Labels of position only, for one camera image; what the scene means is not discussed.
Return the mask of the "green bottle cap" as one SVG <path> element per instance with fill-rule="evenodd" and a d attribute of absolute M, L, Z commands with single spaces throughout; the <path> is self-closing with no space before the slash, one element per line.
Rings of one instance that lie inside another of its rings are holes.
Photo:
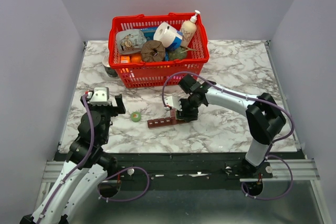
<path fill-rule="evenodd" d="M 132 122 L 140 122 L 141 121 L 141 113 L 140 112 L 133 112 L 132 114 L 131 114 L 131 121 Z"/>

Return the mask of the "brown weekly pill organizer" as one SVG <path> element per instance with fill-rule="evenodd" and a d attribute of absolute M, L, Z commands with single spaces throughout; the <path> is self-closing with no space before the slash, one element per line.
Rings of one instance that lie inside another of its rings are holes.
<path fill-rule="evenodd" d="M 170 116 L 166 118 L 158 118 L 158 119 L 151 119 L 147 120 L 147 125 L 149 129 L 154 129 L 158 127 L 166 127 L 166 126 L 174 126 L 179 124 L 185 124 L 185 120 L 179 120 L 176 117 L 176 110 L 172 109 L 170 111 Z"/>

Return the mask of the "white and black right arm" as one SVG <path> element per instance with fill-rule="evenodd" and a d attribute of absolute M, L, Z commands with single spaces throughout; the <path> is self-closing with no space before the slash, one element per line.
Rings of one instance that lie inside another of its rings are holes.
<path fill-rule="evenodd" d="M 186 99 L 174 99 L 171 107 L 176 109 L 176 117 L 186 122 L 198 119 L 198 108 L 201 105 L 217 105 L 232 110 L 246 117 L 252 143 L 241 165 L 242 173 L 249 178 L 260 172 L 271 142 L 280 133 L 286 119 L 268 93 L 247 95 L 228 90 L 212 81 L 200 83 L 190 74 L 179 82 L 179 87 L 188 94 Z"/>

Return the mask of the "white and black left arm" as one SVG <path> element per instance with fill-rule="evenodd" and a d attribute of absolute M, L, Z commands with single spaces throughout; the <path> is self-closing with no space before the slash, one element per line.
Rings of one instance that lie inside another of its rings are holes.
<path fill-rule="evenodd" d="M 108 143 L 112 117 L 125 114 L 122 95 L 114 98 L 116 105 L 109 100 L 108 88 L 95 88 L 81 97 L 86 113 L 61 172 L 41 205 L 31 215 L 23 216 L 21 223 L 70 223 L 97 185 L 116 175 L 116 158 L 102 148 Z"/>

